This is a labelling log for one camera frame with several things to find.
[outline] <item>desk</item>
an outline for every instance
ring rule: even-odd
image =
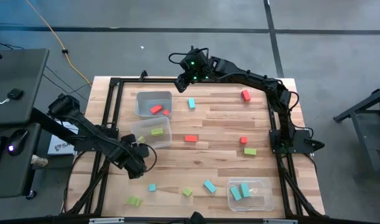
[[[101,124],[110,77],[95,77],[86,109],[86,118]],[[282,79],[284,85],[296,91],[294,79]],[[251,102],[243,103],[241,91],[248,90]],[[131,132],[132,122],[140,119],[134,114],[139,91],[171,91],[173,114],[170,120],[172,145],[157,149],[156,166],[140,179],[129,180],[127,172],[111,166],[109,170],[102,216],[105,217],[190,217],[194,211],[208,218],[284,218],[284,208],[276,158],[269,144],[270,120],[263,92],[240,84],[190,85],[179,93],[173,83],[125,83],[119,111],[119,136]],[[110,117],[116,93],[114,92]],[[188,108],[188,98],[194,98],[196,108]],[[292,112],[292,120],[303,126],[300,105]],[[184,135],[197,135],[197,143],[184,142]],[[241,136],[248,137],[247,147],[257,148],[256,157],[243,154]],[[87,152],[77,162],[68,190],[68,208],[72,207],[87,188],[95,154]],[[324,213],[314,166],[307,157],[294,154],[299,187],[309,202]],[[146,158],[152,164],[154,156]],[[227,205],[226,184],[230,177],[267,177],[272,184],[274,209],[271,212],[232,212]],[[217,187],[214,195],[204,188],[206,179]],[[157,192],[148,192],[156,184]],[[190,188],[189,198],[182,194]],[[142,205],[126,205],[131,196],[142,198]],[[289,191],[292,211],[293,193]]]

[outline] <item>black desk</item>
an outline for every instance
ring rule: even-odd
[[[40,124],[28,124],[15,128],[0,128],[0,136],[10,136],[15,130],[24,128],[29,135],[24,150],[18,156],[10,156],[2,150],[0,160],[0,198],[27,195],[34,178],[30,160],[35,153],[40,136]]]
[[[13,88],[24,91],[20,100],[0,105],[0,125],[24,124],[30,120],[32,107],[45,69],[49,50],[0,51],[0,102]]]

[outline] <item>computer mouse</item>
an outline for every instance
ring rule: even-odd
[[[10,156],[18,156],[24,149],[25,140],[27,139],[28,131],[18,129],[7,139],[7,153]]]

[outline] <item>power cord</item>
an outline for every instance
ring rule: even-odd
[[[91,86],[91,83],[89,82],[89,80],[81,73],[79,72],[75,66],[72,65],[71,63],[71,60],[70,60],[70,57],[68,56],[68,50],[65,48],[63,42],[60,40],[60,38],[58,37],[58,35],[54,32],[54,30],[52,29],[52,27],[48,24],[48,22],[43,18],[43,16],[38,12],[38,10],[28,1],[28,0],[25,0],[27,2],[27,4],[34,10],[34,12],[43,20],[43,22],[47,25],[47,27],[50,29],[50,31],[52,31],[52,33],[54,34],[54,36],[57,38],[57,40],[60,42],[60,45],[61,47],[63,48],[62,50],[62,53],[65,55],[65,57],[67,58],[67,62],[70,64],[71,68],[74,69],[74,71],[77,72],[77,74],[79,74],[90,86]]]
[[[13,47],[15,47],[15,48],[18,48],[18,49],[22,49],[22,50],[25,50],[25,48],[23,48],[23,47],[20,47],[20,46],[14,46],[14,45],[11,45],[11,44],[3,44],[3,43],[0,43],[0,45],[2,45],[2,46],[5,46],[5,47],[7,47],[7,48],[9,48],[9,49],[11,49],[11,50],[14,50],[14,48]],[[80,89],[80,88],[82,88],[82,87],[84,87],[84,86],[81,86],[79,89],[77,89],[77,90],[74,90],[68,83],[66,83],[64,80],[62,80],[52,69],[50,69],[47,65],[46,65],[46,68],[53,74],[53,75],[55,75],[59,80],[61,80],[61,82],[63,82],[64,84],[66,84],[66,86],[68,86],[71,90],[72,90],[72,92],[71,93],[76,93],[78,96],[80,96],[82,99],[84,99],[84,100],[86,100],[86,101],[88,101],[85,97],[83,97],[82,95],[80,95],[79,93],[77,93],[77,91]],[[57,87],[59,87],[60,89],[62,89],[66,94],[71,94],[71,93],[68,93],[67,91],[65,91],[61,86],[59,86],[59,85],[57,85],[55,82],[53,82],[53,81],[51,81],[51,79],[49,79],[46,75],[44,75],[43,74],[43,76],[45,77],[45,78],[47,78],[51,83],[53,83],[55,86],[57,86]]]

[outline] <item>red block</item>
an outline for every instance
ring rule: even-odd
[[[247,137],[241,137],[239,139],[239,141],[240,141],[241,144],[246,144],[246,143],[248,143],[248,138]]]
[[[196,136],[185,136],[184,141],[197,142],[197,137]]]
[[[162,105],[157,105],[150,109],[152,114],[157,114],[162,111]]]
[[[242,91],[241,96],[245,102],[248,102],[251,100],[251,95],[249,95],[247,90]]]

